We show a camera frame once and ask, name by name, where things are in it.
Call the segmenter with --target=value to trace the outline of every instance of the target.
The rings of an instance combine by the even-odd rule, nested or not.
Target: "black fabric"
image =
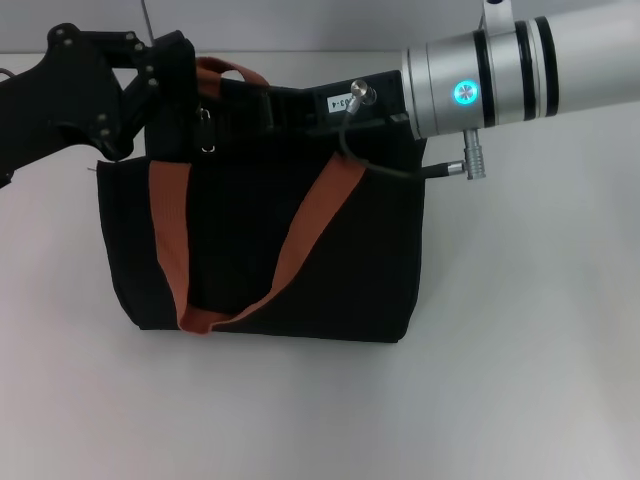
[[[113,288],[141,329],[175,327],[173,296],[158,264],[149,206],[149,161],[98,163],[102,234]]]
[[[171,149],[185,142],[175,124],[158,122],[147,128],[146,140],[154,160],[192,164],[189,302],[234,314],[259,301],[271,288],[298,207],[338,148],[337,135],[274,135],[219,147],[215,154],[191,149],[179,156]],[[356,129],[347,140],[356,155],[405,170],[420,167],[425,145],[414,142],[407,121]],[[141,328],[177,329],[156,259],[148,161],[101,165],[98,177],[103,231],[123,308]],[[423,202],[423,182],[365,172],[292,283],[245,319],[215,330],[398,341],[418,295]]]

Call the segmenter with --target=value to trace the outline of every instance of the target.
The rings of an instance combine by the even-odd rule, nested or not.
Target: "black cable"
[[[423,181],[429,178],[442,178],[449,176],[449,164],[448,163],[439,163],[437,165],[430,165],[428,167],[422,167],[420,170],[415,172],[407,172],[404,170],[396,170],[395,168],[384,167],[382,165],[377,165],[375,163],[371,163],[369,160],[360,158],[356,154],[354,154],[349,145],[347,144],[347,130],[349,128],[349,123],[353,118],[354,114],[345,113],[344,119],[342,120],[342,126],[340,127],[340,132],[338,133],[340,148],[342,152],[347,155],[349,158],[361,163],[366,169],[371,170],[372,172],[381,173],[383,175],[387,175],[390,177],[399,178],[402,180],[413,180],[413,181]]]
[[[7,70],[6,68],[0,68],[0,74],[6,75],[7,77],[11,78],[11,77],[15,77],[16,74]]]

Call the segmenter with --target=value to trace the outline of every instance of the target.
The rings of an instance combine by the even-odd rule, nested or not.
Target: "white table surface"
[[[226,58],[290,86],[399,63]],[[141,332],[111,288],[98,153],[24,168],[0,190],[0,478],[639,478],[639,113],[482,132],[485,181],[427,186],[420,298],[392,346]],[[462,148],[434,139],[425,162]]]

